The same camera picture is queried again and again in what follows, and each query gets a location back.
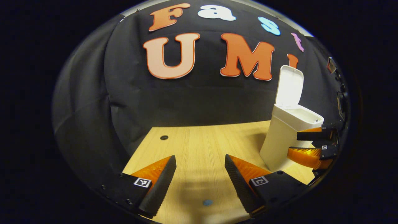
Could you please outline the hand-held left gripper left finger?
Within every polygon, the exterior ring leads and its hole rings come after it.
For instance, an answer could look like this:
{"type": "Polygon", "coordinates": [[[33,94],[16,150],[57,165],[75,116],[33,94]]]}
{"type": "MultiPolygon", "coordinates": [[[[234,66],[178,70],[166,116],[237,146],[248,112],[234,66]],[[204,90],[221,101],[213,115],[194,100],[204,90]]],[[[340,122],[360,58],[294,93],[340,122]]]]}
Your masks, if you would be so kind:
{"type": "Polygon", "coordinates": [[[153,218],[157,215],[177,168],[168,156],[131,174],[114,174],[101,184],[101,195],[124,210],[153,218]]]}

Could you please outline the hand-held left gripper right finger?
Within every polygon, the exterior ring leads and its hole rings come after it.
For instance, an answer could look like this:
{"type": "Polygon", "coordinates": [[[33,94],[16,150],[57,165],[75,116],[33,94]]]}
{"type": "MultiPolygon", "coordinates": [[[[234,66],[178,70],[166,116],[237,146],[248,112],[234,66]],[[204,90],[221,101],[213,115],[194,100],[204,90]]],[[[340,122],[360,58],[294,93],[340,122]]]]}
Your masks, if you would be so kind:
{"type": "Polygon", "coordinates": [[[224,166],[251,218],[286,206],[308,187],[284,171],[270,172],[229,154],[225,155],[224,166]]]}

